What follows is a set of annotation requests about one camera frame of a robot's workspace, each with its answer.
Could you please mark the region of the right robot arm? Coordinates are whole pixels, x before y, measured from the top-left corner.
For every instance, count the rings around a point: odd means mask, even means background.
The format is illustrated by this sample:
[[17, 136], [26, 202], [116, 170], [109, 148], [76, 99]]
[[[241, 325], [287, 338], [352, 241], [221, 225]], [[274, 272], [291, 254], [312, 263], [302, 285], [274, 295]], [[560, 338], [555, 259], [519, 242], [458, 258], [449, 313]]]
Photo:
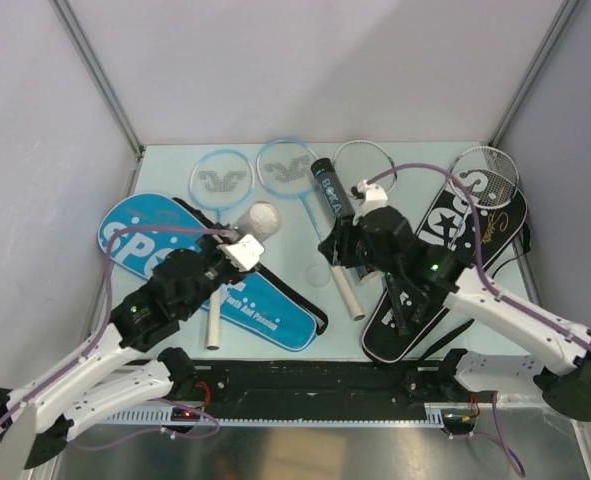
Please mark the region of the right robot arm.
[[508, 338], [541, 361], [534, 383], [544, 401], [569, 418], [591, 421], [591, 327], [501, 288], [482, 268], [415, 236], [392, 207], [336, 220], [318, 250], [333, 266], [365, 266], [401, 282], [415, 309], [412, 319], [440, 304]]

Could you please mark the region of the black shuttlecock tube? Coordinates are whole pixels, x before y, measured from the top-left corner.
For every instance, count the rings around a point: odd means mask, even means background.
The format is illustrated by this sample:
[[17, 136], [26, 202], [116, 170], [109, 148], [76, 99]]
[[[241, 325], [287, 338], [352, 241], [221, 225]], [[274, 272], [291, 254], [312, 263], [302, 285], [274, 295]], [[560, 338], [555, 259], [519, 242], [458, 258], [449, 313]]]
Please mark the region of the black shuttlecock tube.
[[318, 250], [332, 266], [339, 266], [343, 256], [349, 254], [348, 247], [351, 245], [349, 229], [352, 226], [355, 210], [330, 158], [315, 160], [311, 165], [311, 173], [330, 209], [333, 220], [332, 229], [320, 241]]

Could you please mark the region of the white shuttlecock tube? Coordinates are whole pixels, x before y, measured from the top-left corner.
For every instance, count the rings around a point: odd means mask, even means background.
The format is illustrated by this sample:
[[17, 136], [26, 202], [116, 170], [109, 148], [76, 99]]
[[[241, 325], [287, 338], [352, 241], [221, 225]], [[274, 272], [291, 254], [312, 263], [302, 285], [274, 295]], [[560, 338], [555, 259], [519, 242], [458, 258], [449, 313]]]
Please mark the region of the white shuttlecock tube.
[[282, 220], [278, 209], [272, 203], [258, 201], [232, 224], [232, 229], [239, 237], [251, 235], [263, 244], [278, 233], [281, 226]]

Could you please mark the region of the clear tube lid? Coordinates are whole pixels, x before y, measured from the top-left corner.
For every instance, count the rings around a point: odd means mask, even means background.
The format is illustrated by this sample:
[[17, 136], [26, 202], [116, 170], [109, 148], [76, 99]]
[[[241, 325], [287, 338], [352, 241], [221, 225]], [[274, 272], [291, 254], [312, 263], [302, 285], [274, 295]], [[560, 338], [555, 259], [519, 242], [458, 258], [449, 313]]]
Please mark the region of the clear tube lid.
[[324, 288], [330, 282], [330, 270], [322, 264], [313, 264], [307, 268], [305, 278], [311, 286]]

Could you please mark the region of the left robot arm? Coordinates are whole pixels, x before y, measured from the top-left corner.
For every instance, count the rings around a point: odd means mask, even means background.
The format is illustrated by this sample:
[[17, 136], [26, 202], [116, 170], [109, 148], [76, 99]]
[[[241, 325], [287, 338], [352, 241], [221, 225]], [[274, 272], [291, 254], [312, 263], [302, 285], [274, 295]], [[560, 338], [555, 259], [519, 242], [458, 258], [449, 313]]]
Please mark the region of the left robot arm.
[[35, 410], [20, 469], [50, 461], [88, 427], [123, 409], [195, 391], [196, 368], [180, 347], [163, 350], [131, 375], [106, 378], [176, 333], [221, 286], [258, 269], [264, 247], [257, 236], [226, 228], [197, 233], [197, 249], [171, 251], [143, 286], [112, 309], [94, 337], [27, 386], [0, 387], [2, 438], [24, 419], [26, 408]]

